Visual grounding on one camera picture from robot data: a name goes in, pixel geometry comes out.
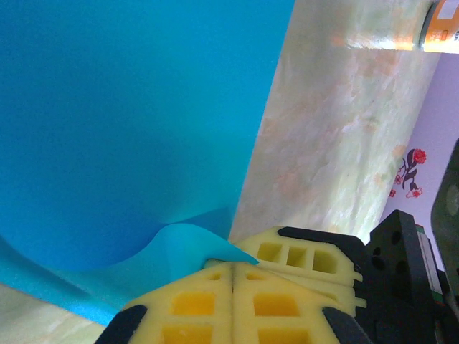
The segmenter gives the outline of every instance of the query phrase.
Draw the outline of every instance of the screw hole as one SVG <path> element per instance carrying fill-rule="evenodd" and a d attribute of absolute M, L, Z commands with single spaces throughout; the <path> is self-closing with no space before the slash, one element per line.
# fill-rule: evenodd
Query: screw hole
<path fill-rule="evenodd" d="M 395 231 L 392 234 L 392 239 L 391 239 L 392 245 L 397 245 L 401 238 L 402 238 L 402 233 L 400 233 L 399 231 Z"/>
<path fill-rule="evenodd" d="M 397 274 L 404 274 L 408 270 L 407 263 L 405 261 L 400 261 L 395 265 L 395 272 Z"/>
<path fill-rule="evenodd" d="M 379 257 L 372 257 L 372 264 L 379 271 L 382 271 L 386 268 L 386 264 Z"/>

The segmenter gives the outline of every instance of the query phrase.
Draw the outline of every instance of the lavender wall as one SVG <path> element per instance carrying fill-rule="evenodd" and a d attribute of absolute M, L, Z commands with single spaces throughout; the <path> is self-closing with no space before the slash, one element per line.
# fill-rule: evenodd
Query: lavender wall
<path fill-rule="evenodd" d="M 424 226 L 429 238 L 433 238 L 430 214 L 437 191 L 440 187 L 450 155 L 459 136 L 459 55 L 443 54 L 440 58 L 432 83 L 427 92 L 424 105 L 417 120 L 412 137 L 404 155 L 412 149 L 423 150 L 426 154 L 424 163 L 418 163 L 415 183 L 419 188 L 416 197 L 410 193 L 409 182 L 402 185 L 395 183 L 382 219 L 394 209 L 412 214 L 415 221 Z M 437 262 L 440 255 L 435 245 Z"/>

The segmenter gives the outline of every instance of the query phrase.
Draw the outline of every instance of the red flower decal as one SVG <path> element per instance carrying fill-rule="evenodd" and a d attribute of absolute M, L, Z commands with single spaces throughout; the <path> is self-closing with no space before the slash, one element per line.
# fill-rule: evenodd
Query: red flower decal
<path fill-rule="evenodd" d="M 400 185 L 403 182 L 403 177 L 399 174 L 395 176 L 394 184 Z"/>
<path fill-rule="evenodd" d="M 413 160 L 416 161 L 417 163 L 425 163 L 425 160 L 427 159 L 427 154 L 422 150 L 422 149 L 415 149 L 413 153 Z"/>
<path fill-rule="evenodd" d="M 411 197 L 417 198 L 417 197 L 419 197 L 421 195 L 422 195 L 422 188 L 418 188 L 418 189 L 415 189 L 415 190 L 410 190 L 407 193 L 406 197 L 407 197 L 407 199 L 410 199 Z"/>

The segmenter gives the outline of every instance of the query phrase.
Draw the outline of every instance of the marble surface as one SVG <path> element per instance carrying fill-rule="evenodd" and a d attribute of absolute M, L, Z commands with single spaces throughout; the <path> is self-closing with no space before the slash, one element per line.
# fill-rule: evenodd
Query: marble surface
<path fill-rule="evenodd" d="M 232 240 L 275 225 L 366 239 L 438 56 L 411 49 L 426 0 L 298 0 Z M 0 343 L 93 343 L 99 325 L 0 285 Z"/>
<path fill-rule="evenodd" d="M 1 344 L 92 344 L 103 327 L 0 285 Z"/>

